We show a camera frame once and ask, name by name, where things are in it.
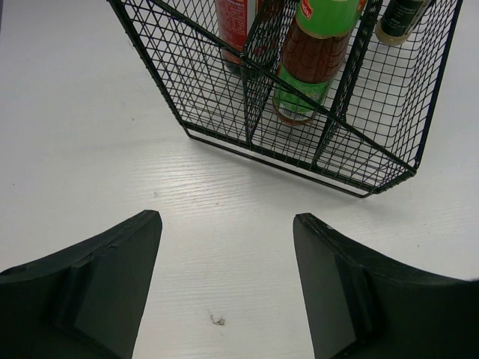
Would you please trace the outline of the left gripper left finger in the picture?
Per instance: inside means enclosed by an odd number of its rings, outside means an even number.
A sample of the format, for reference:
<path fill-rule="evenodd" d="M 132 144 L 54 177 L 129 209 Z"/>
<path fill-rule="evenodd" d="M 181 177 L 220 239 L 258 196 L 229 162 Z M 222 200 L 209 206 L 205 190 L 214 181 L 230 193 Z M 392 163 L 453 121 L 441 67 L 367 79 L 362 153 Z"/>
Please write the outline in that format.
<path fill-rule="evenodd" d="M 1 273 L 3 358 L 130 358 L 162 219 L 144 210 L 113 228 Z"/>

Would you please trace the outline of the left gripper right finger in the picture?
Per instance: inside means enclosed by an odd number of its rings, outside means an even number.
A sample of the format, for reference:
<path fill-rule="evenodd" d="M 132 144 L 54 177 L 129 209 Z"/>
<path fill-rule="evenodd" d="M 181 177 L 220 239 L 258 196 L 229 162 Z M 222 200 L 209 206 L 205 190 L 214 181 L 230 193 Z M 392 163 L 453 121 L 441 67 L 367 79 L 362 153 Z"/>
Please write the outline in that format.
<path fill-rule="evenodd" d="M 478 282 L 430 273 L 310 213 L 293 241 L 316 358 L 476 358 Z"/>

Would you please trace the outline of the sauce bottle yellow cap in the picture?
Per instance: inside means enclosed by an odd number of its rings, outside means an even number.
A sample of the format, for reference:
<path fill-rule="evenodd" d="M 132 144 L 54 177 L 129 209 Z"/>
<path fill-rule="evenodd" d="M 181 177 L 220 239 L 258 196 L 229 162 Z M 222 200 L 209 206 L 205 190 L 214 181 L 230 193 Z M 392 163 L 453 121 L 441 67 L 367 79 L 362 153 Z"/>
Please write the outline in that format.
<path fill-rule="evenodd" d="M 300 1 L 281 48 L 277 76 L 322 105 L 344 62 L 365 1 Z"/>

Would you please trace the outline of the spice jar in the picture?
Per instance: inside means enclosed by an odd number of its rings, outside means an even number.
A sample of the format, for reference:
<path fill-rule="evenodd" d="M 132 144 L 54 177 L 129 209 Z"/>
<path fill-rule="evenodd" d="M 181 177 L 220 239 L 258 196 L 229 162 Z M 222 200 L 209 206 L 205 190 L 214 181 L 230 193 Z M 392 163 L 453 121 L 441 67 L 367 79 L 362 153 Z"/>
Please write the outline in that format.
<path fill-rule="evenodd" d="M 406 42 L 430 4 L 430 0 L 390 1 L 376 24 L 379 42 L 388 46 Z"/>

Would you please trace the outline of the clear bottle red label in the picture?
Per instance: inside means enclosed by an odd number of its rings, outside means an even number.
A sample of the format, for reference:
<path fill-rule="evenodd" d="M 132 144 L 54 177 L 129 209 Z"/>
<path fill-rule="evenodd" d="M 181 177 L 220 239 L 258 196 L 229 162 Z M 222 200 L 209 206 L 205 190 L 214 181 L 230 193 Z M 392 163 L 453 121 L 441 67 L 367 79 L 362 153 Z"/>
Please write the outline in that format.
<path fill-rule="evenodd" d="M 271 70 L 278 53 L 283 1 L 216 1 L 219 37 Z"/>

